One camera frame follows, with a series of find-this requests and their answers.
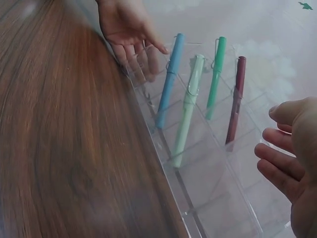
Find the right hand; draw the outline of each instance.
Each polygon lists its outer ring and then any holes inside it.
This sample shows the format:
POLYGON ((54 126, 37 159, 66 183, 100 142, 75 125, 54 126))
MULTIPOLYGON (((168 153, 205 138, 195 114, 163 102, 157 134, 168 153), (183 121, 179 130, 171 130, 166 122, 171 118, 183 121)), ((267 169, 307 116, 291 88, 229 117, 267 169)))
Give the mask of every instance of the right hand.
POLYGON ((291 226, 298 238, 317 237, 317 98, 285 102, 270 110, 280 130, 264 139, 296 158, 264 144, 255 148, 259 171, 292 203, 291 226))

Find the burgundy pen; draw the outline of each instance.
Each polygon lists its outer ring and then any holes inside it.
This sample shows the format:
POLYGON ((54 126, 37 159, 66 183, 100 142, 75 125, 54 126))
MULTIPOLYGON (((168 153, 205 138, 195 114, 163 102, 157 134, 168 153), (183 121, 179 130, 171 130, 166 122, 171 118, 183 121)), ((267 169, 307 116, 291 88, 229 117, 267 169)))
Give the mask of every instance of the burgundy pen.
MULTIPOLYGON (((244 77, 246 72, 246 61, 247 59, 244 56, 239 57, 238 66, 237 66, 237 75, 236 75, 236 86, 234 88, 234 93, 233 93, 233 104, 232 104, 230 123, 229 123, 227 138, 226 138, 226 145, 234 141, 234 137, 236 135, 238 117, 240 113, 241 99, 243 96, 244 77)), ((233 146, 230 146, 228 150, 232 152, 233 146)))

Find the blue pen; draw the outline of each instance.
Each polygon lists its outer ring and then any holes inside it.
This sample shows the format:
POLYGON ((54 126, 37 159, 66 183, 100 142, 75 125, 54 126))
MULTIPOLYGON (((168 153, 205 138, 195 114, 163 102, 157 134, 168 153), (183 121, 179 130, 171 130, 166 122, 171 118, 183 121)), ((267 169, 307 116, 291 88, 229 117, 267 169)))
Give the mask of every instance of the blue pen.
POLYGON ((165 122, 166 109, 169 106, 169 98, 172 93, 175 77, 177 76, 183 48, 185 44, 185 36, 181 33, 177 34, 172 55, 169 59, 167 75, 163 87, 162 96, 159 102, 158 115, 156 119, 156 127, 162 129, 165 122))

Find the pen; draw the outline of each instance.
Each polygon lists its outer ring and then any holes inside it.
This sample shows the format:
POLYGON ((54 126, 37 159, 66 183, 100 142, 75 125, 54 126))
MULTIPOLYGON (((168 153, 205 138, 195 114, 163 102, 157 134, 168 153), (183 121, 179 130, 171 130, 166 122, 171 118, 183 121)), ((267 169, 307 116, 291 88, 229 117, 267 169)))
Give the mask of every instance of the pen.
MULTIPOLYGON (((226 145, 230 142, 234 141, 234 137, 237 130, 238 125, 238 117, 240 113, 240 105, 241 99, 243 96, 243 86, 244 86, 244 78, 245 78, 245 71, 246 71, 246 58, 243 56, 239 57, 238 66, 237 66, 237 75, 236 75, 236 86, 234 88, 233 93, 233 103, 232 103, 232 110, 229 122, 229 128, 226 138, 226 145)), ((232 152, 233 146, 228 148, 229 151, 232 152)))
POLYGON ((214 59, 212 82, 211 82, 211 87, 210 87, 208 102, 207 102, 207 112, 206 112, 207 120, 211 120, 211 117, 213 114, 213 107, 217 97, 217 88, 218 88, 219 78, 222 72, 226 42, 227 42, 227 39, 225 37, 221 36, 219 38, 217 53, 214 59))
POLYGON ((196 55, 195 58, 195 66, 193 67, 193 70, 191 72, 187 91, 185 93, 183 116, 177 129, 175 144, 172 150, 172 163, 173 166, 176 168, 179 168, 182 163, 181 153, 184 151, 185 148, 190 122, 199 92, 200 80, 205 64, 205 57, 203 55, 196 55))
POLYGON ((158 107, 158 115, 155 124, 156 127, 160 129, 164 127, 166 109, 168 108, 169 98, 172 93, 174 80, 178 73, 184 43, 185 36, 179 33, 176 37, 175 45, 169 60, 163 92, 158 107))

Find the pen cap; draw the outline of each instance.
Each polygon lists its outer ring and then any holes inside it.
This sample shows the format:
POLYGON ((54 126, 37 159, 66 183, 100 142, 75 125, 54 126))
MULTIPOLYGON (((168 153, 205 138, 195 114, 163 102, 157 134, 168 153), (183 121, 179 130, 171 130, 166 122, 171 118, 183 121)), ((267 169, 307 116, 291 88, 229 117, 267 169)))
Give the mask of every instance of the pen cap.
POLYGON ((177 73, 185 44, 185 35, 177 34, 172 54, 169 59, 167 73, 177 73))
POLYGON ((237 76, 236 76, 236 89, 240 96, 243 94, 244 78, 246 73, 247 59, 244 56, 240 56, 237 65, 237 76))
POLYGON ((188 82, 188 92, 192 96, 196 96, 198 94, 200 80, 205 65, 205 59, 206 58, 203 55, 195 55, 194 68, 188 82))
POLYGON ((222 66, 223 66, 223 60, 224 60, 224 54, 226 51, 226 43, 227 39, 223 36, 219 38, 218 48, 216 57, 214 59, 214 71, 222 72, 222 66))

